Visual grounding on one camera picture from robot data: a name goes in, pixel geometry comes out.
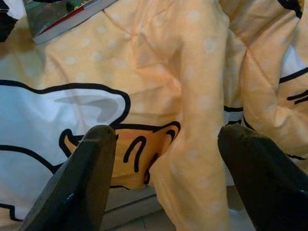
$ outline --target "seam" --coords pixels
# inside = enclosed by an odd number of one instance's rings
[[[128,33],[130,35],[132,35],[131,33],[127,32],[125,29],[123,29],[122,27],[120,27],[120,25],[118,25],[108,14],[106,14],[105,11],[103,11],[103,13],[106,15],[106,17],[109,19],[109,21],[118,29],[120,29],[121,31]]]

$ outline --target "cartoon character print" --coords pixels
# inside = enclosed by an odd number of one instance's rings
[[[176,121],[161,127],[136,124],[112,127],[116,131],[117,146],[111,187],[129,189],[149,183],[149,168],[167,151],[180,131],[180,124]],[[74,136],[70,130],[64,131],[60,139],[64,152],[71,155],[81,139],[81,136]]]
[[[180,131],[172,122],[156,127],[122,124],[129,96],[101,84],[54,86],[36,90],[0,80],[0,209],[22,220],[50,177],[93,126],[112,126],[117,134],[112,187],[137,188],[148,169]]]

